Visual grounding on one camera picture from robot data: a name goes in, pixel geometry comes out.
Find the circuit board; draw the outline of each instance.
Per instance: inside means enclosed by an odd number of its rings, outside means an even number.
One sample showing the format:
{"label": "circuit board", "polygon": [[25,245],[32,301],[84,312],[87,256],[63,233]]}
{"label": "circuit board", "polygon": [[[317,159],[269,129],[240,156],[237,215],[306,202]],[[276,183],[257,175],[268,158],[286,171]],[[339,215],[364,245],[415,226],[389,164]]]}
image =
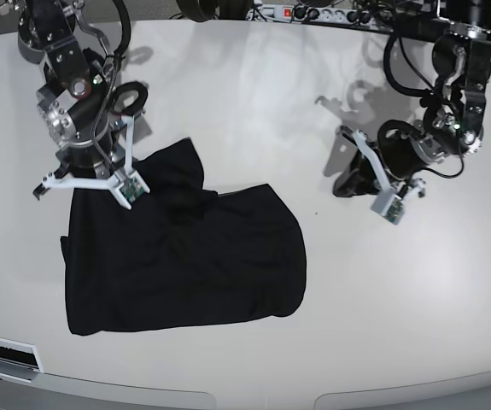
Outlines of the circuit board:
{"label": "circuit board", "polygon": [[131,205],[144,193],[144,188],[136,178],[130,178],[121,186],[120,192]]}

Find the power strip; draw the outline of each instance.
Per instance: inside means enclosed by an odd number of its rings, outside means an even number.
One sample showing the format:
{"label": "power strip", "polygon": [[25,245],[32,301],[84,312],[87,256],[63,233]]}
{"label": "power strip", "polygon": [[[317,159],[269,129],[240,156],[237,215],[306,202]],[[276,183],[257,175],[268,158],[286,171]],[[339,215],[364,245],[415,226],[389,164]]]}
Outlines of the power strip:
{"label": "power strip", "polygon": [[[333,7],[303,7],[304,11],[310,12],[316,9],[319,16],[315,19],[307,19],[312,23],[320,23],[329,26],[339,26],[344,28],[354,28],[373,32],[391,32],[390,26],[383,24],[379,19],[372,18],[366,12],[360,13],[356,9],[339,9]],[[267,21],[301,24],[307,17],[297,13],[297,8],[293,6],[283,6],[280,4],[257,4],[256,10],[251,9],[247,14],[248,21]]]}

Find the screw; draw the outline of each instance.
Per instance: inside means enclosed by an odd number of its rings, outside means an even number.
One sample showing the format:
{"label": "screw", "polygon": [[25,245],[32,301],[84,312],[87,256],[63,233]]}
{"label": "screw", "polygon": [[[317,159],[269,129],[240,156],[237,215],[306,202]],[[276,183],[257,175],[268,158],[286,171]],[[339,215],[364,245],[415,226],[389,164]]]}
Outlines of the screw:
{"label": "screw", "polygon": [[475,142],[476,134],[474,131],[466,131],[464,133],[464,140],[467,145],[471,145]]}
{"label": "screw", "polygon": [[86,87],[85,81],[83,79],[79,79],[73,84],[72,93],[75,96],[84,95],[86,90],[87,90],[87,87]]}
{"label": "screw", "polygon": [[440,130],[444,126],[444,121],[441,118],[437,118],[433,121],[433,127]]}
{"label": "screw", "polygon": [[446,114],[444,116],[444,122],[447,126],[453,126],[456,123],[456,117],[452,114]]}

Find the table surface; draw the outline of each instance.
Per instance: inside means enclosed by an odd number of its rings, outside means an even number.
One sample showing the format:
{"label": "table surface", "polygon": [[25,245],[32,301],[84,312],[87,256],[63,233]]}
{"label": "table surface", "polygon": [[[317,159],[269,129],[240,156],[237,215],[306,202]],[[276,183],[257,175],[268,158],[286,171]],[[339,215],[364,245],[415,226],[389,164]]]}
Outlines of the table surface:
{"label": "table surface", "polygon": [[[207,188],[269,183],[301,224],[307,289],[284,319],[77,337],[59,248],[72,192],[32,196],[56,147],[35,108],[38,69],[0,36],[0,337],[36,344],[48,373],[204,391],[224,409],[312,408],[327,393],[491,370],[491,81],[482,150],[458,179],[425,174],[427,196],[398,227],[370,211],[372,197],[331,194],[354,154],[336,138],[342,122],[374,135],[418,108],[385,82],[384,44],[325,27],[134,24],[123,79],[150,85],[135,155],[191,136]],[[431,46],[406,47],[433,77]],[[395,72],[419,85],[401,58]]]}

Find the black cloth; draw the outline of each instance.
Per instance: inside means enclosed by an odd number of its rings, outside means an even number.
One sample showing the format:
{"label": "black cloth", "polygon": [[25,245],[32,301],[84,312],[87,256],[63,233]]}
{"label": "black cloth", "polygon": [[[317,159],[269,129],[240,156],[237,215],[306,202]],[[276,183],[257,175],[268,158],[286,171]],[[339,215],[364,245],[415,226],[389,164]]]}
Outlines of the black cloth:
{"label": "black cloth", "polygon": [[228,324],[300,306],[301,229],[269,185],[204,190],[190,139],[134,167],[151,191],[131,211],[107,191],[74,191],[61,238],[72,333]]}

